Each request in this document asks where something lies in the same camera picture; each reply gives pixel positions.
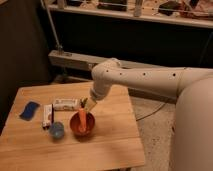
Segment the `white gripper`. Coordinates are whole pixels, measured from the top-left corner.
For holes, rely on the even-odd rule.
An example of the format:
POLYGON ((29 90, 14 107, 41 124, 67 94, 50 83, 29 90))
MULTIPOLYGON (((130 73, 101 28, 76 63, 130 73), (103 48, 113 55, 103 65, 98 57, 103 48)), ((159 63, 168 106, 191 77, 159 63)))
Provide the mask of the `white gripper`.
POLYGON ((106 96, 105 93, 97 92, 93 88, 91 88, 90 97, 87 100, 87 104, 85 105, 86 113, 89 113, 97 105, 97 102, 103 100, 105 96, 106 96))

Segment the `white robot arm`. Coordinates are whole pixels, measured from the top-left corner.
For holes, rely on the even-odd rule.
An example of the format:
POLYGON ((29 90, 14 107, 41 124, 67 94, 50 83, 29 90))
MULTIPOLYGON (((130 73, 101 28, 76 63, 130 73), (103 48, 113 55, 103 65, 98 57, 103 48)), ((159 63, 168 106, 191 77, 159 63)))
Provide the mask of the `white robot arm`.
POLYGON ((92 99, 104 99, 114 84, 174 99, 171 171, 213 171, 213 69, 124 69, 116 58, 93 67, 92 99))

